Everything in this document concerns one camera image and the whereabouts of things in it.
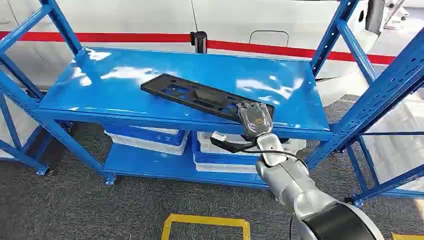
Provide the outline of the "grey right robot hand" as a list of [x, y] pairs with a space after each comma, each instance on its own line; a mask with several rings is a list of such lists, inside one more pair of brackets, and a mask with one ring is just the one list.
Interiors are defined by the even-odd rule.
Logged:
[[272, 116], [262, 102], [242, 101], [236, 104], [237, 115], [244, 130], [244, 139], [252, 141], [256, 137], [272, 131]]

